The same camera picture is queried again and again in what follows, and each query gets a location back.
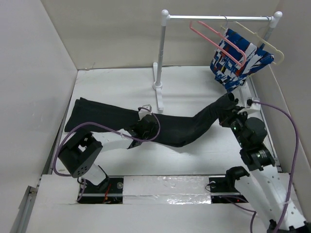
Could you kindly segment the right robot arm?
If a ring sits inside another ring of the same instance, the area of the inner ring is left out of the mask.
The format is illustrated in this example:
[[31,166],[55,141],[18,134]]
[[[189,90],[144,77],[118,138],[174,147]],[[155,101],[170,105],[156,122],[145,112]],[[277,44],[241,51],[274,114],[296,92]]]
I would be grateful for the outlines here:
[[283,186],[275,160],[264,144],[265,124],[248,117],[246,109],[234,107],[219,118],[239,143],[245,166],[226,171],[225,186],[240,192],[253,207],[269,233],[309,233],[311,225],[297,209]]

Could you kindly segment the black trousers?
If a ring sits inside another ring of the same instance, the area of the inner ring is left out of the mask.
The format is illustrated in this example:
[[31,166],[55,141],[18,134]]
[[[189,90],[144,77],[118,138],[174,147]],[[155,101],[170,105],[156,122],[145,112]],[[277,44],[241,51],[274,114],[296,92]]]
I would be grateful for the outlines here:
[[[205,134],[218,118],[224,117],[238,102],[232,93],[228,93],[192,117],[156,114],[161,129],[154,142],[177,148],[188,145]],[[95,122],[118,131],[138,120],[138,111],[80,98],[75,101],[65,132],[85,122]]]

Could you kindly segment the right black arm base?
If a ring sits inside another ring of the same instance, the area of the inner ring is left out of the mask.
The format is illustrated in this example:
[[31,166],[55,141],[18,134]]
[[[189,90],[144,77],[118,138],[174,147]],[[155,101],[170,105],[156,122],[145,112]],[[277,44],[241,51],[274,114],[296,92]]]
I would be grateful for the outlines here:
[[205,189],[210,193],[211,203],[213,204],[248,203],[240,192],[227,184],[225,176],[209,177]]

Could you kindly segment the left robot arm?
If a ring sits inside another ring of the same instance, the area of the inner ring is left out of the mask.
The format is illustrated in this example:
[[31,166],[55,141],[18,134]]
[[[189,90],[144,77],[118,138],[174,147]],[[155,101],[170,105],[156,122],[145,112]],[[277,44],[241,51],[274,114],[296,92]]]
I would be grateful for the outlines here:
[[73,178],[82,178],[86,187],[104,192],[109,186],[107,173],[95,164],[100,152],[132,149],[143,142],[157,138],[160,133],[160,123],[153,114],[148,114],[133,125],[118,131],[108,131],[101,140],[83,127],[76,129],[73,136],[59,150],[58,159]]

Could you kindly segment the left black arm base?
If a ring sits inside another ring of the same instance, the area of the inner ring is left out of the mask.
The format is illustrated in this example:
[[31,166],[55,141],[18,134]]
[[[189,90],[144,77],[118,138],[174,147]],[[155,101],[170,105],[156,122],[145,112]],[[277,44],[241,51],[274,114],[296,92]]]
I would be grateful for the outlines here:
[[79,181],[80,189],[78,193],[78,203],[80,204],[122,204],[123,202],[123,183],[124,177],[109,177],[105,181],[102,190],[86,181],[84,192],[84,182]]

